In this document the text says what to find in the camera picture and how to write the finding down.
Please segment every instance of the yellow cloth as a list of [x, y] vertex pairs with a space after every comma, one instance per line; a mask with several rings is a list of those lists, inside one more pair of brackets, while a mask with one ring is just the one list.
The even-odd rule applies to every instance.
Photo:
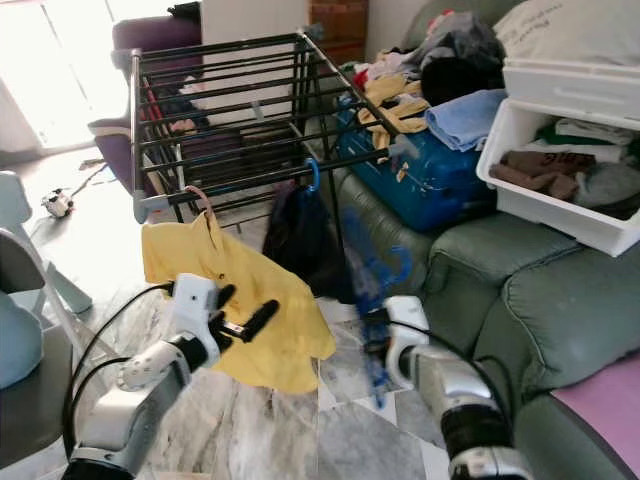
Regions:
[[223, 232], [202, 213], [193, 223], [142, 227], [142, 256], [148, 282], [175, 280], [179, 273], [210, 278], [236, 292], [224, 307], [226, 318], [244, 324], [263, 303], [280, 309], [251, 343], [234, 339], [216, 365], [236, 380], [287, 393], [318, 386], [311, 357], [326, 359], [335, 340], [309, 287], [264, 255]]
[[[424, 118], [411, 117], [425, 110], [429, 103], [420, 97], [414, 101], [400, 103], [390, 109], [382, 108], [382, 102], [388, 98], [393, 98], [401, 93], [415, 94], [420, 92], [420, 82], [406, 83], [402, 75], [382, 76], [376, 80], [367, 82], [365, 85], [365, 95], [371, 100], [378, 110], [398, 129], [400, 133], [418, 133], [427, 128]], [[370, 123], [376, 120], [373, 114], [366, 108], [361, 108], [358, 112], [358, 120], [361, 124]], [[373, 133], [373, 145], [376, 150], [387, 148], [391, 143], [391, 136], [382, 125], [367, 127]]]

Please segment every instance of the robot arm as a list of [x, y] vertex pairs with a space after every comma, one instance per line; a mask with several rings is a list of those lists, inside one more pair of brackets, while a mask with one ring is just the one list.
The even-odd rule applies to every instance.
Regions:
[[191, 373], [215, 364], [232, 344], [228, 336], [251, 341], [278, 309], [278, 302], [270, 301], [244, 326], [230, 324], [219, 308], [232, 293], [232, 287], [220, 291], [196, 275], [178, 276], [171, 313], [176, 336], [122, 366], [116, 385], [91, 412], [63, 480], [135, 478], [160, 421], [191, 381]]
[[[391, 297], [385, 302], [391, 321], [427, 329], [416, 297]], [[453, 480], [533, 480], [524, 457], [515, 450], [510, 428], [491, 390], [469, 363], [450, 350], [428, 343], [427, 337], [393, 325], [386, 357], [391, 379], [415, 386], [438, 420]]]

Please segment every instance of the brown cloth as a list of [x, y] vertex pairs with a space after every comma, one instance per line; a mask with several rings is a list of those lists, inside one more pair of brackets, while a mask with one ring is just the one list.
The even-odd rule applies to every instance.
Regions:
[[571, 152], [508, 152], [491, 166], [492, 177], [519, 187], [570, 200], [578, 183], [573, 176], [595, 165], [593, 155]]

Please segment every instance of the pile of clothes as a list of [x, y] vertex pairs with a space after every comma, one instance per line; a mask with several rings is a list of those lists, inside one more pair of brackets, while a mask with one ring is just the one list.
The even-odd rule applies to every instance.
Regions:
[[628, 220], [640, 208], [639, 151], [636, 132], [563, 118], [541, 128], [534, 142], [507, 152], [490, 174]]
[[[506, 97], [504, 56], [491, 27], [471, 12], [447, 10], [415, 50], [381, 52], [375, 63], [355, 65], [354, 82], [401, 133], [429, 128], [451, 150], [480, 150]], [[358, 118], [365, 124], [373, 116], [364, 109]], [[382, 127], [369, 130], [376, 148], [389, 145]]]

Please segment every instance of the yellow shirt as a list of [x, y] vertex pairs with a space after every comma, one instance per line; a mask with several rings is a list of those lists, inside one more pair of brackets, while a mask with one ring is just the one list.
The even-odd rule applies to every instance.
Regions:
[[148, 282], [175, 280], [179, 273], [236, 286], [224, 307], [226, 319], [242, 325], [268, 300], [278, 312], [251, 343], [234, 339], [216, 365], [238, 381], [303, 393], [318, 386], [311, 358], [326, 359], [335, 340], [309, 287], [264, 255], [223, 232], [202, 213], [193, 223], [142, 227], [142, 256]]

